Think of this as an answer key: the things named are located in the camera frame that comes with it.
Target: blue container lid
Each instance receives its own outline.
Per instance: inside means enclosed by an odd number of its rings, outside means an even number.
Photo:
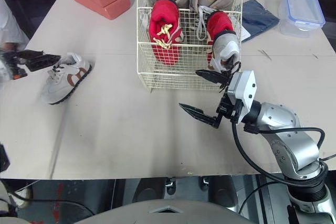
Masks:
[[[287,11],[295,23],[320,27],[326,23],[318,0],[287,0]]]

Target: robotic arm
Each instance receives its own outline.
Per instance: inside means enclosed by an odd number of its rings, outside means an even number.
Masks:
[[[211,117],[201,109],[186,104],[180,106],[192,117],[216,129],[223,116],[231,120],[235,143],[244,159],[266,177],[288,186],[292,203],[288,212],[292,221],[336,224],[336,210],[324,183],[328,166],[319,160],[324,131],[302,128],[297,114],[283,105],[255,101],[257,86],[253,71],[236,72],[232,78],[209,70],[198,70],[196,73],[227,87],[216,111],[218,115]],[[247,156],[237,134],[236,124],[240,122],[245,124],[244,131],[260,133],[267,140],[284,179],[264,171]],[[316,144],[306,131],[319,131],[319,143]]]

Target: shoe sole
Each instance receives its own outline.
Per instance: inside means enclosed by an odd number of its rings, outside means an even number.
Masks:
[[[90,65],[89,70],[82,76],[82,78],[79,79],[79,81],[75,84],[73,89],[65,97],[63,97],[61,100],[59,100],[58,102],[50,103],[50,105],[59,104],[61,102],[64,102],[65,100],[67,100],[72,95],[72,93],[75,91],[76,87],[81,83],[81,81],[84,80],[85,77],[91,72],[91,70],[92,70],[92,66]]]

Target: red sneaker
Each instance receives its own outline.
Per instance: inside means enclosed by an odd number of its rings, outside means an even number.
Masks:
[[[208,69],[227,71],[239,60],[240,50],[236,33],[228,15],[221,11],[211,13],[207,22]]]
[[[180,12],[173,0],[157,0],[154,3],[149,23],[149,37],[154,55],[165,65],[174,65],[178,62],[180,47],[172,44],[182,42],[180,27]]]

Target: shoelace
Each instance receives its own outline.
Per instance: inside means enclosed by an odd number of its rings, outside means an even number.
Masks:
[[[204,22],[203,13],[209,15],[209,14],[213,13],[214,11],[216,11],[216,9],[212,9],[212,8],[210,8],[208,6],[205,6],[205,5],[201,5],[201,6],[198,7],[199,19],[198,19],[198,26],[197,26],[197,31],[196,31],[196,36],[197,36],[198,40],[205,40],[206,37],[207,37],[206,25],[205,25],[205,22]]]
[[[55,65],[55,66],[52,67],[51,70],[48,71],[49,76],[53,80],[57,80],[58,79],[58,76],[59,76],[58,73],[60,72],[59,68],[64,68],[64,67]]]
[[[159,46],[161,46],[161,47],[164,48],[164,49],[170,49],[170,46],[171,46],[171,44],[173,43],[173,42],[172,42],[172,38],[173,38],[173,36],[174,36],[178,31],[181,30],[180,26],[178,26],[178,27],[176,28],[175,32],[173,32],[172,34],[170,34],[170,33],[169,33],[169,29],[172,28],[172,27],[173,27],[172,24],[165,24],[164,26],[161,27],[161,31],[158,32],[158,33],[156,34],[156,35],[158,35],[158,36],[161,35],[161,34],[167,34],[167,37],[168,37],[168,41],[167,41],[167,42],[165,42],[164,39],[159,40],[159,39],[153,38],[153,40],[154,40]],[[183,33],[181,32],[180,37],[179,37],[179,38],[175,38],[175,41],[183,41],[183,37],[184,37],[184,35],[183,35]]]
[[[153,40],[159,45],[161,46],[162,48],[164,49],[169,49],[172,42],[170,41],[171,39],[171,35],[169,33],[169,29],[172,28],[173,25],[172,24],[165,24],[164,26],[161,27],[161,31],[158,32],[156,35],[161,35],[161,34],[167,34],[167,37],[168,37],[168,42],[165,42],[164,39],[156,39],[156,38],[153,38]]]

